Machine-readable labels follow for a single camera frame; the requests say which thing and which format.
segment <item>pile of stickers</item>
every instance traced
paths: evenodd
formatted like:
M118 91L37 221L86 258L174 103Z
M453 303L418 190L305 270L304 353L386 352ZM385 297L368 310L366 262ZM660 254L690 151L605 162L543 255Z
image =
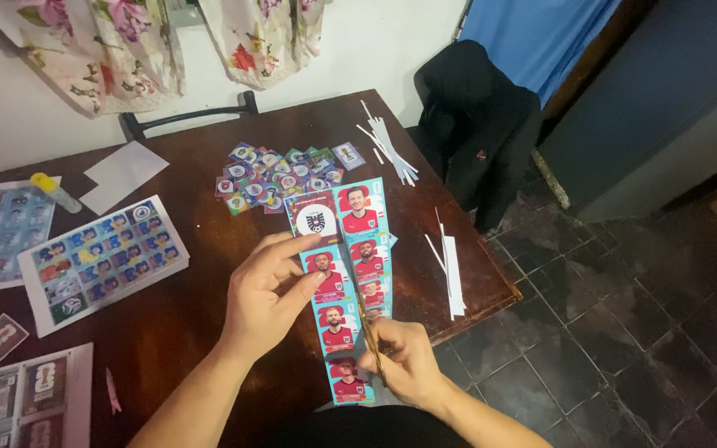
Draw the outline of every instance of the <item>pile of stickers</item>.
M312 297L314 318L334 404L374 402L369 372L358 360L361 337L357 291L367 320L392 318L391 248L383 180L373 178L284 199L295 236L318 233L317 247L300 253L304 271L325 280Z
M286 156L240 143L229 154L236 162L223 168L214 195L223 198L232 214L260 205L265 214L284 213L284 198L342 184L344 170L336 168L334 156L348 170L365 163L349 142L332 149L308 148L305 152L293 148Z

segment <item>floral curtain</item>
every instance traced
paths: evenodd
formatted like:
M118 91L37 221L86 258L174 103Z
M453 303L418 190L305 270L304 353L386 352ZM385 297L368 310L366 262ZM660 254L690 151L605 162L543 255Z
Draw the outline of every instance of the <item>floral curtain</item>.
M230 77L272 87L318 56L325 0L199 0Z
M0 0L0 28L91 116L144 112L184 94L164 0Z

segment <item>tiled floor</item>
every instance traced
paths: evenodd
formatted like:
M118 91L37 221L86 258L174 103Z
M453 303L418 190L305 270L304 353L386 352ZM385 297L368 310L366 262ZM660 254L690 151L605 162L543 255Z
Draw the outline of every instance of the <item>tiled floor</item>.
M528 179L488 238L524 299L436 347L442 371L556 448L717 447L717 218L583 225Z

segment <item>red jersey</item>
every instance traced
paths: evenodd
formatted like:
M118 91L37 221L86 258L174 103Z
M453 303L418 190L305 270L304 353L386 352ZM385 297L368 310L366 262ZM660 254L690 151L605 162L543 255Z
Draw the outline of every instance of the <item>red jersey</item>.
M380 257L373 257L369 263L365 263L364 260L356 263L356 277L368 278L372 274L378 276L383 275L383 259Z
M383 292L375 292L374 296L364 296L366 306L375 306L383 304Z
M314 295L325 294L327 292L340 292L342 291L342 275L331 271L331 276L323 280L323 283L319 284L319 288L314 291Z
M364 211L363 218L356 218L352 212L342 218L342 226L347 233L355 234L357 232L363 232L364 230L378 228L378 214L375 213L375 210L364 209Z
M332 332L331 329L323 331L323 343L326 347L333 347L334 345L344 345L346 343L353 343L353 333L348 327L342 327L337 332Z
M337 395L364 395L364 381L358 378L353 379L353 382L350 383L339 380L334 383L334 393Z

